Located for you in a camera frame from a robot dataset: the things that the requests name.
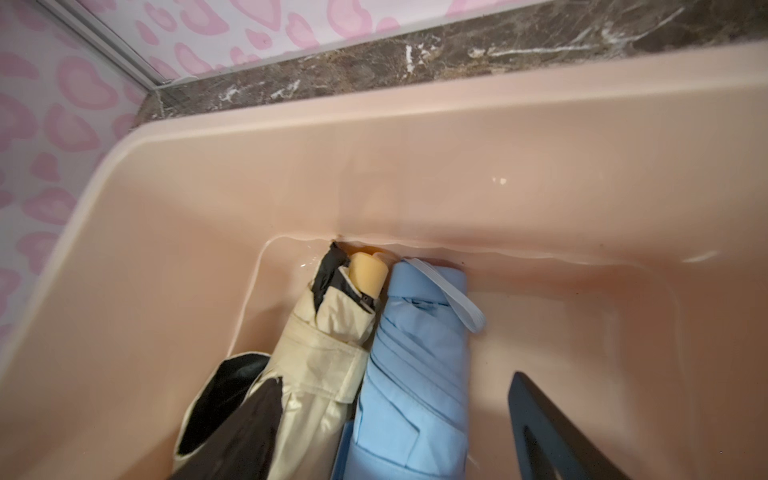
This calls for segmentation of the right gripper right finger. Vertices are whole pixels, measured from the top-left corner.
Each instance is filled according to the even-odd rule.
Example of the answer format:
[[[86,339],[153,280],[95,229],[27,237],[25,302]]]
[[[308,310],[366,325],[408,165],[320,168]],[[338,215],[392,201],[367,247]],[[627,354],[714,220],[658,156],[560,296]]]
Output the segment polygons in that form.
[[[523,479],[627,477],[521,371],[513,375],[508,407]]]

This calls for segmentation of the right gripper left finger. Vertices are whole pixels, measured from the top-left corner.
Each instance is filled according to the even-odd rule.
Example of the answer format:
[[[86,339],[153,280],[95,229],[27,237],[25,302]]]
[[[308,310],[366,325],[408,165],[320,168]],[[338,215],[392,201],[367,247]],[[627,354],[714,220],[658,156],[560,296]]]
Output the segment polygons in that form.
[[[283,382],[266,380],[211,435],[173,479],[265,479],[280,426]]]

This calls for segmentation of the cream umbrella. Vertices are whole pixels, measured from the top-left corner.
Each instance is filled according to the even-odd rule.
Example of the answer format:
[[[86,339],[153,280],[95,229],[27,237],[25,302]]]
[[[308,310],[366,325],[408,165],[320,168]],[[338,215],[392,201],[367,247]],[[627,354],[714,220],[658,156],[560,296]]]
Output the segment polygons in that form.
[[[275,349],[223,360],[197,393],[175,443],[172,474],[261,384],[279,377],[283,414],[265,479],[331,478],[368,361],[364,344],[388,275],[381,255],[348,254],[331,244]]]

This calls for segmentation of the light blue umbrella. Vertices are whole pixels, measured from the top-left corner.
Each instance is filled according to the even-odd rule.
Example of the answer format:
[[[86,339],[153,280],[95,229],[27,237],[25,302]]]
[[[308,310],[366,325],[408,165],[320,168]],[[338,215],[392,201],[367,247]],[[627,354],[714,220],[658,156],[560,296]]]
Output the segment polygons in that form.
[[[416,258],[394,266],[333,478],[465,478],[469,336],[485,325],[464,272]]]

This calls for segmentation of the pink plastic storage box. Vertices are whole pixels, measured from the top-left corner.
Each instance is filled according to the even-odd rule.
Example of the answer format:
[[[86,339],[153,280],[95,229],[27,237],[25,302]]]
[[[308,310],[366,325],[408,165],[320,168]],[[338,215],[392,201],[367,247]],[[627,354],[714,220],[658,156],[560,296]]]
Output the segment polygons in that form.
[[[103,160],[1,364],[5,479],[164,479],[328,244],[464,270],[471,479],[526,373],[633,479],[767,475],[767,46],[154,122]]]

